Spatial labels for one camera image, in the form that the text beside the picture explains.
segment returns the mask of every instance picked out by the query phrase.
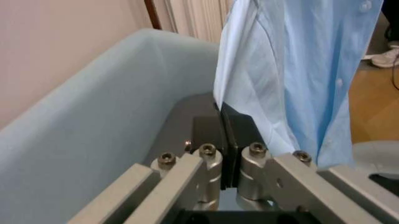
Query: silver metal bar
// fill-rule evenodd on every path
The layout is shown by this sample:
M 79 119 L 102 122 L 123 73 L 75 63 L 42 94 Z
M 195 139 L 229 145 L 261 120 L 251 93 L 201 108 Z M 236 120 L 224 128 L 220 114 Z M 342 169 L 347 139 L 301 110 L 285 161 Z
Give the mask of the silver metal bar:
M 291 154 L 267 160 L 258 175 L 284 210 L 308 209 L 322 223 L 379 223 Z
M 204 193 L 206 183 L 204 161 L 184 154 L 125 223 L 172 223 L 181 209 L 194 207 Z
M 158 173 L 135 164 L 68 223 L 122 223 L 156 186 L 159 179 Z
M 399 198 L 347 166 L 318 172 L 342 193 L 383 223 L 399 223 Z

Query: light blue plastic bin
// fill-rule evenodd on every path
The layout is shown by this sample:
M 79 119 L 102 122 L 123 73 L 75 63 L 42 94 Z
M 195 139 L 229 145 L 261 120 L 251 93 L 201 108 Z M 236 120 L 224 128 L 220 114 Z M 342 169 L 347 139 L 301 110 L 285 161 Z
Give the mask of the light blue plastic bin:
M 171 108 L 213 88 L 218 46 L 142 30 L 0 131 L 0 223 L 64 223 L 142 162 Z

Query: black cable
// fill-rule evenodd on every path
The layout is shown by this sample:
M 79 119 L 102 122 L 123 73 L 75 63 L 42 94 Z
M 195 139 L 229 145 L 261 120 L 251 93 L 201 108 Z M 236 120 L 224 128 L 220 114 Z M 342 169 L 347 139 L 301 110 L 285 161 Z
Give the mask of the black cable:
M 397 90 L 399 90 L 399 87 L 396 85 L 396 82 L 395 82 L 395 64 L 396 64 L 396 60 L 398 58 L 399 58 L 399 54 L 397 54 L 395 60 L 393 60 L 392 78 L 391 78 L 392 84 Z

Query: shirt button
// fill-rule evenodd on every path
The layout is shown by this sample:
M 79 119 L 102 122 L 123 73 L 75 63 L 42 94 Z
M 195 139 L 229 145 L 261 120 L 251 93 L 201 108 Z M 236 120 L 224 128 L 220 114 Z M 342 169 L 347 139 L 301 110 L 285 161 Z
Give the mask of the shirt button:
M 360 5 L 360 12 L 365 13 L 371 9 L 372 3 L 370 0 L 366 0 Z
M 343 81 L 342 81 L 342 79 L 341 79 L 341 78 L 337 79 L 337 81 L 336 81 L 336 85 L 337 85 L 339 88 L 341 88 L 341 87 L 342 87 L 342 85 L 343 85 Z

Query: metal linkage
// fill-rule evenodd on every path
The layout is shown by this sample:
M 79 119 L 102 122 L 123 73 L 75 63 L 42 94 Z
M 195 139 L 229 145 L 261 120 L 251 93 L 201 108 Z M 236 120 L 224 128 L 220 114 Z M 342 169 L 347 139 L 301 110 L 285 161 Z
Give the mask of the metal linkage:
M 125 223 L 172 223 L 181 210 L 193 209 L 205 192 L 206 182 L 204 161 L 184 154 Z
M 267 160 L 254 179 L 283 210 L 309 210 L 322 223 L 379 223 L 291 154 Z
M 68 223 L 123 223 L 159 182 L 159 175 L 135 164 Z
M 325 180 L 383 223 L 399 223 L 399 198 L 348 166 L 318 172 Z
M 221 188 L 222 155 L 212 144 L 203 144 L 193 155 L 201 157 L 207 164 L 207 185 L 196 210 L 217 210 Z

